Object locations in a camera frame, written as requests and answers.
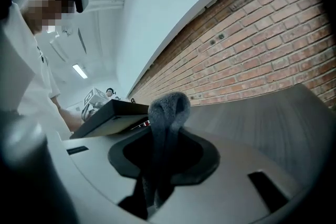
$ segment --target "gray cloth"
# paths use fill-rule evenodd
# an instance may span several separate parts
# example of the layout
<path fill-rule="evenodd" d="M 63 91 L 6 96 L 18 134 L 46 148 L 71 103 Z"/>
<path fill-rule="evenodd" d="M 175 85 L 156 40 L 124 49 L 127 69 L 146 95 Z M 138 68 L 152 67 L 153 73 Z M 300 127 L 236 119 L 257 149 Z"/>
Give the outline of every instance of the gray cloth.
<path fill-rule="evenodd" d="M 179 130 L 190 114 L 188 97 L 181 92 L 153 101 L 148 115 L 153 135 L 153 155 L 142 177 L 147 207 L 159 208 L 173 191 L 171 160 L 177 148 Z"/>

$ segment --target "black slot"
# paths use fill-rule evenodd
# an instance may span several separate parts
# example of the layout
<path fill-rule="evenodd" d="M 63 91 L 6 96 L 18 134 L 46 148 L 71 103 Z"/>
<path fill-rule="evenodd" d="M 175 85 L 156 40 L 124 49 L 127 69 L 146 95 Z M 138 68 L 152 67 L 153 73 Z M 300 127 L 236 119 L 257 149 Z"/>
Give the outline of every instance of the black slot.
<path fill-rule="evenodd" d="M 279 191 L 264 172 L 254 172 L 248 174 L 248 177 L 256 187 L 271 213 L 275 212 L 288 202 L 288 199 Z"/>
<path fill-rule="evenodd" d="M 71 149 L 67 150 L 67 152 L 68 152 L 69 155 L 72 155 L 72 154 L 76 154 L 76 153 L 83 152 L 83 151 L 88 151 L 88 150 L 89 149 L 85 146 L 79 146 L 79 147 L 71 148 Z"/>

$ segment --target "person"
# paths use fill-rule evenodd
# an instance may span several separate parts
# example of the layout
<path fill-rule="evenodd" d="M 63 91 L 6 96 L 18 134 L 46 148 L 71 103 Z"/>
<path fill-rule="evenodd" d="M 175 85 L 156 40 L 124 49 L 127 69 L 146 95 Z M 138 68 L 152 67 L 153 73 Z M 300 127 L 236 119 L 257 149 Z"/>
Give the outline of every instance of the person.
<path fill-rule="evenodd" d="M 80 114 L 72 114 L 59 105 L 60 91 L 35 35 L 56 25 L 63 14 L 73 13 L 74 6 L 74 0 L 29 0 L 20 10 L 12 3 L 8 17 L 0 24 L 7 40 L 35 74 L 19 103 L 18 113 L 34 117 L 46 132 L 57 131 L 62 140 L 68 139 L 70 131 L 77 130 L 83 120 Z"/>
<path fill-rule="evenodd" d="M 107 98 L 108 98 L 109 100 L 112 99 L 112 95 L 114 95 L 114 94 L 115 94 L 115 91 L 114 91 L 112 88 L 108 88 L 108 89 L 106 90 L 106 96 L 107 96 Z"/>

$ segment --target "fluorescent light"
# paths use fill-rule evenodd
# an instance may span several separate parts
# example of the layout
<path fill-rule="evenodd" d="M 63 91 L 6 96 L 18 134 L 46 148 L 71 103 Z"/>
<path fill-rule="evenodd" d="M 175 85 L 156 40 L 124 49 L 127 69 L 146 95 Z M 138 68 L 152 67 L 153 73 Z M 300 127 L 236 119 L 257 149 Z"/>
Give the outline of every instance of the fluorescent light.
<path fill-rule="evenodd" d="M 56 31 L 56 26 L 55 25 L 49 25 L 48 26 L 48 30 L 47 30 L 47 33 L 52 33 L 52 32 L 55 32 Z"/>
<path fill-rule="evenodd" d="M 76 72 L 84 79 L 87 79 L 88 76 L 83 72 L 83 70 L 79 67 L 79 65 L 73 65 L 73 69 L 76 70 Z"/>

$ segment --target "vent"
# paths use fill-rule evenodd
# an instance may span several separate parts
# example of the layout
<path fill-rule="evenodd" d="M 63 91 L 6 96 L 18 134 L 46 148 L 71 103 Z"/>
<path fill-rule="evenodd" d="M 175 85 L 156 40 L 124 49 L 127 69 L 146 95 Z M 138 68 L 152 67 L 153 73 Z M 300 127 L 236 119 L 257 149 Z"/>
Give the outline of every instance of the vent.
<path fill-rule="evenodd" d="M 249 174 L 248 177 L 271 213 L 277 211 L 288 202 L 288 199 L 264 172 L 254 172 Z"/>
<path fill-rule="evenodd" d="M 76 153 L 80 153 L 80 152 L 88 151 L 88 150 L 89 149 L 85 146 L 79 146 L 79 147 L 71 148 L 71 149 L 67 150 L 67 152 L 68 152 L 69 155 L 72 155 L 72 154 L 76 154 Z"/>

